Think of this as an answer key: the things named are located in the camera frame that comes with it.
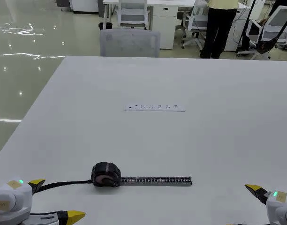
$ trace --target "tape measure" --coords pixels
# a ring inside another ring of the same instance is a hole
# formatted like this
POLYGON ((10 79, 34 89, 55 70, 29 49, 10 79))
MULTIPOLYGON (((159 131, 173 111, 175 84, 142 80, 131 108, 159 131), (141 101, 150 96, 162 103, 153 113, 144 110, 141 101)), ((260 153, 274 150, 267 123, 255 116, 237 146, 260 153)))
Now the tape measure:
POLYGON ((120 169, 113 163, 101 162, 94 165, 91 181, 97 187, 121 185, 191 186, 191 177, 122 177, 120 169))

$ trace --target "black pants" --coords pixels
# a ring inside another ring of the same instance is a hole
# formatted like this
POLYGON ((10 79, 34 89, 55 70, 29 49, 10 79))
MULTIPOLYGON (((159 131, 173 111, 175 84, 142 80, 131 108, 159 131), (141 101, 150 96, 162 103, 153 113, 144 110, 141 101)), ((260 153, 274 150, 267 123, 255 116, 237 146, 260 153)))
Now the black pants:
POLYGON ((207 34, 201 58, 218 59, 226 47, 237 9, 214 9, 208 12, 207 34))

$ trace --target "white cabinet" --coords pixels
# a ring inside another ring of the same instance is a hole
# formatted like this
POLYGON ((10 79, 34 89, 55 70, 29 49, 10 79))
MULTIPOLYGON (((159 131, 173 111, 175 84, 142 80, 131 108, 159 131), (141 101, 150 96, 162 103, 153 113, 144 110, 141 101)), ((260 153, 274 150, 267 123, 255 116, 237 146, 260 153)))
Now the white cabinet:
POLYGON ((160 32, 160 48, 172 49, 178 7, 153 6, 151 11, 151 30, 160 32))
POLYGON ((248 15, 249 15, 249 8, 240 4, 240 8, 236 12, 236 16, 233 20, 232 27, 229 31, 229 36, 227 39, 225 51, 232 51, 232 52, 236 51, 237 46, 242 36, 243 28, 248 18, 248 15))
MULTIPOLYGON (((240 0, 239 2, 245 4, 249 8, 251 8, 254 0, 240 0)), ((264 7, 265 0, 255 0, 255 5, 253 7, 252 13, 250 15, 250 19, 258 20, 261 14, 261 11, 264 7)))
POLYGON ((98 12, 98 0, 72 0, 74 12, 98 12))

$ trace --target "label sticker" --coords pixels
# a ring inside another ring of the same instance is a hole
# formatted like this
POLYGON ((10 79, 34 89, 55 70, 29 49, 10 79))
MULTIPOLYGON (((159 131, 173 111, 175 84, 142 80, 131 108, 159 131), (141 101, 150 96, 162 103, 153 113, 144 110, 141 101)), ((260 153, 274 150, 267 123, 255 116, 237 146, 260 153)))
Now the label sticker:
POLYGON ((10 201, 0 201, 0 210, 9 211, 10 201))
POLYGON ((17 182, 16 180, 9 181, 7 184, 10 187, 12 187, 14 190, 21 186, 21 184, 19 182, 17 182))
POLYGON ((276 201, 285 203, 285 201, 286 201, 286 196, 287 196, 287 193, 282 192, 282 191, 278 191, 278 194, 277 194, 277 197, 276 197, 276 201))

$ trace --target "chair backrest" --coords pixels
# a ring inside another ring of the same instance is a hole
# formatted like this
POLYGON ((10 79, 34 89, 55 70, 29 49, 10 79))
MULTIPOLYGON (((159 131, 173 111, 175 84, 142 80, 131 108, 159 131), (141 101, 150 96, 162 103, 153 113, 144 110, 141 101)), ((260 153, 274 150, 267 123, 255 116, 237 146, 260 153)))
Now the chair backrest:
POLYGON ((100 32, 101 56, 158 57, 160 33, 140 29, 109 29, 100 32))
MULTIPOLYGON (((260 39, 262 41, 272 40, 278 35, 281 28, 287 21, 287 6, 278 6, 275 12, 263 26, 263 33, 260 39)), ((278 43, 287 44, 287 26, 278 39, 278 43)))
POLYGON ((147 0, 119 0, 118 24, 148 24, 147 0))
POLYGON ((189 19, 189 30, 207 30, 208 11, 206 1, 196 0, 189 19))

